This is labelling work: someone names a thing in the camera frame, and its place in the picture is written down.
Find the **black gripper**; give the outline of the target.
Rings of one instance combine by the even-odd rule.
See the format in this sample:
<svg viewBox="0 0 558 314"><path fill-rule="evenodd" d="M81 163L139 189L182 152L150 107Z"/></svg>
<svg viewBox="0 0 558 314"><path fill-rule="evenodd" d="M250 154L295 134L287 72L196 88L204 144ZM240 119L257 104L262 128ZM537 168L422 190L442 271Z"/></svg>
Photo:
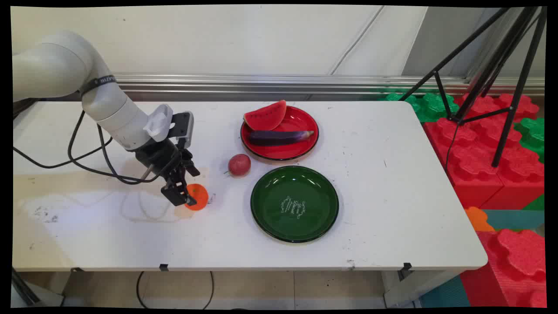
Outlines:
<svg viewBox="0 0 558 314"><path fill-rule="evenodd" d="M197 177L201 173L192 161L193 155L188 151L190 143L179 139L174 144L170 139L161 142L148 141L145 145L133 150L136 159L145 165L152 166L152 173L165 179L161 193L174 206L197 205L197 200L187 191L185 174Z"/></svg>

